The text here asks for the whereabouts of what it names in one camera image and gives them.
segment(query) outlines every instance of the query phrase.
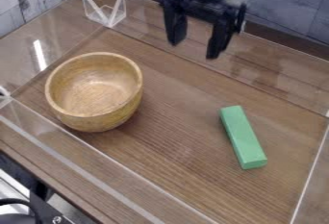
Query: bowl rim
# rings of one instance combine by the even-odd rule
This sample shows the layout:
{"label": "bowl rim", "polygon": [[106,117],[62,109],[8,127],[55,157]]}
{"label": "bowl rim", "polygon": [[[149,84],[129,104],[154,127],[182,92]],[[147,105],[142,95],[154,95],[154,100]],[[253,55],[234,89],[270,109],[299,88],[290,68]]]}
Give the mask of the bowl rim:
{"label": "bowl rim", "polygon": [[[55,74],[62,70],[62,68],[71,62],[75,62],[78,61],[81,58],[85,58],[85,57],[89,57],[89,56],[95,56],[95,55],[106,55],[106,56],[111,56],[111,57],[118,57],[121,59],[123,59],[135,69],[137,71],[137,74],[138,74],[138,85],[137,85],[137,88],[135,88],[135,91],[133,92],[133,94],[130,95],[130,97],[127,98],[127,100],[119,104],[118,106],[115,106],[113,109],[110,109],[109,111],[106,112],[101,112],[101,113],[97,113],[94,115],[90,115],[90,114],[86,114],[86,113],[75,113],[75,112],[68,112],[67,110],[64,110],[56,103],[55,101],[52,100],[52,97],[50,95],[50,85],[51,85],[51,82],[52,82],[52,78],[55,76]],[[54,71],[51,72],[50,76],[48,76],[48,79],[47,79],[47,84],[46,84],[46,96],[47,96],[47,100],[48,100],[48,103],[51,105],[51,107],[60,113],[66,114],[66,115],[70,115],[70,116],[74,116],[74,117],[97,117],[97,116],[102,116],[105,114],[110,114],[113,112],[115,112],[117,110],[119,110],[127,103],[131,102],[131,100],[135,98],[135,96],[138,95],[139,91],[142,90],[142,87],[143,87],[143,74],[142,74],[142,70],[141,70],[141,67],[137,65],[137,63],[129,59],[127,57],[117,54],[117,53],[111,53],[111,52],[91,52],[91,53],[86,53],[86,54],[82,54],[82,55],[78,55],[77,57],[71,58],[68,61],[66,61],[64,63],[60,64],[60,66],[58,66]]]}

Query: wooden bowl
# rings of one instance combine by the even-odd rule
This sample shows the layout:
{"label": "wooden bowl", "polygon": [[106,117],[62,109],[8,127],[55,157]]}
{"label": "wooden bowl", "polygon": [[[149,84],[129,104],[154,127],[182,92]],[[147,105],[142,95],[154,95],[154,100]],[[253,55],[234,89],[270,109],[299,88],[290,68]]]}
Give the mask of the wooden bowl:
{"label": "wooden bowl", "polygon": [[85,132],[121,125],[141,104],[139,66],[118,54],[95,52],[63,63],[50,74],[46,96],[58,119]]}

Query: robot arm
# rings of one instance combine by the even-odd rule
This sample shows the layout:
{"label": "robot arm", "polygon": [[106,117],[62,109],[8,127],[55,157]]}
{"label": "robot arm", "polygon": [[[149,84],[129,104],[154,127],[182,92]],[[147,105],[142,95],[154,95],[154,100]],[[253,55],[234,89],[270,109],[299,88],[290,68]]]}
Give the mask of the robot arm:
{"label": "robot arm", "polygon": [[167,39],[173,45],[178,45],[186,37],[189,15],[213,23],[208,59],[216,59],[226,49],[233,34],[244,30],[246,4],[232,4],[228,0],[161,0],[161,5]]}

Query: green rectangular block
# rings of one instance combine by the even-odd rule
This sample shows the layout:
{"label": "green rectangular block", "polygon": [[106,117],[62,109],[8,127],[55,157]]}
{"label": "green rectangular block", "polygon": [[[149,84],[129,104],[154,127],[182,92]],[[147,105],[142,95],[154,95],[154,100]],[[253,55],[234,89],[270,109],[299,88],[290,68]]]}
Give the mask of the green rectangular block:
{"label": "green rectangular block", "polygon": [[230,137],[242,169],[266,165],[268,158],[241,106],[221,109],[221,120]]}

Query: wooden table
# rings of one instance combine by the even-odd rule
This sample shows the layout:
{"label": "wooden table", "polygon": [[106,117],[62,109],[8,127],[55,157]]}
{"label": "wooden table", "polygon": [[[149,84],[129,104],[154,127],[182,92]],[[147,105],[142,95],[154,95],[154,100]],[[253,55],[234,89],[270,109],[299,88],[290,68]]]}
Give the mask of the wooden table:
{"label": "wooden table", "polygon": [[[102,223],[289,223],[328,125],[328,62],[250,35],[206,62],[210,26],[192,20],[173,49],[161,8],[127,0],[127,9],[110,30],[68,0],[0,41],[12,60],[0,81],[15,98],[0,110],[2,151]],[[46,62],[31,54],[36,40]],[[64,127],[44,96],[51,70],[93,51],[131,58],[146,79],[137,114],[101,134]],[[245,107],[269,158],[250,171],[218,122],[232,105]]]}

